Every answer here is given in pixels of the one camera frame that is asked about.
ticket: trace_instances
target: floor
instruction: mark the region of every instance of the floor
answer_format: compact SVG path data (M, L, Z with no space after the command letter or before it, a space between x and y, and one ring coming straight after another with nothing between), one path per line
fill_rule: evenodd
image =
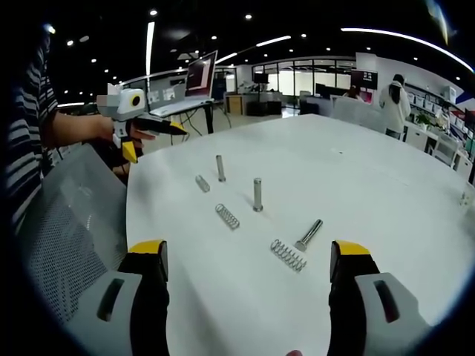
M274 119L280 119L283 117L289 117L289 116L296 116L298 115L299 110L298 109L293 109L293 108L283 108L282 109L282 114L281 115L273 115L273 116L234 116L228 114L228 119L226 118L226 115L224 112L218 108L214 110L214 119L213 119L213 128L214 132L220 132L224 130L229 130L229 122L231 123L231 126L233 128L238 128L240 126L244 125L249 125L252 123L256 122L262 122L262 121L267 121L267 120L274 120ZM181 119L183 122L186 121L186 115L182 114ZM179 116L173 116L172 120L179 122L180 118ZM151 152L154 152L156 150L159 150L161 148L166 148L169 147L173 140L173 145L179 145L181 142L188 140L188 139L196 139L197 137L200 137L201 135L207 135L208 130L206 129L206 119L205 119L205 114L203 110L198 110L189 121L185 122L183 124L185 130L188 131L189 136L170 136L167 134L161 134L157 136L157 138L154 141L144 141L144 148L143 148L143 153L144 154L149 154Z

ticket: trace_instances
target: white coat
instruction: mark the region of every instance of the white coat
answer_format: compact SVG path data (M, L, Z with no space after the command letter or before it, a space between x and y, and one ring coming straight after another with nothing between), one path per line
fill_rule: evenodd
M409 99L407 98L406 90L404 90L401 83L394 81L391 84L401 88L401 99L399 100L399 103L396 104L393 101L393 98L389 95L388 85L381 91L379 106L382 107L381 113L387 122L387 128L401 134L404 131L406 117L410 114Z

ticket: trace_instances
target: striped shirt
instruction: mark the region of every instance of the striped shirt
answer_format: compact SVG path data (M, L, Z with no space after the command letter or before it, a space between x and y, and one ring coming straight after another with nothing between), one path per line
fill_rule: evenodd
M13 91L13 112L9 117L7 167L5 170L7 204L13 211L13 228L18 230L28 205L38 192L47 164L47 151L41 145L42 126L53 118L58 102L47 75L46 56L50 37L36 51L23 80Z

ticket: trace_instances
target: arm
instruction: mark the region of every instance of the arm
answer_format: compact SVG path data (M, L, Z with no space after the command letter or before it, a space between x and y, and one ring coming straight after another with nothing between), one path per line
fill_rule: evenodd
M112 140L112 120L102 115L69 116L55 112L42 128L42 141L48 148L67 146L89 139Z
M384 107L385 101L386 101L386 88L383 88L383 90L381 90L381 95L379 96L379 106L381 108Z
M406 90L401 89L401 100L402 100L402 113L404 114L404 118L410 115L410 105L409 99L407 98Z

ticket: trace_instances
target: hand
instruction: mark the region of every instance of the hand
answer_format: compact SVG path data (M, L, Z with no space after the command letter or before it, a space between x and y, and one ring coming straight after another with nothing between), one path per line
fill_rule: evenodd
M143 143L141 140L146 139L148 141L154 140L155 136L149 135L148 133L139 131L135 128L134 123L131 124L131 132L130 135L132 139L134 139L134 146L135 148L143 148Z
M112 133L114 132L114 124L110 117L104 117L102 115L97 116L98 125L98 137L112 141ZM134 146L136 148L143 148L141 142L142 139L153 140L155 136L149 135L148 133L139 131L135 128L134 123L131 124L130 136L134 139Z
M127 162L124 165L120 165L118 167L113 167L112 171L115 173L116 176L128 176L128 172L131 169L131 163Z

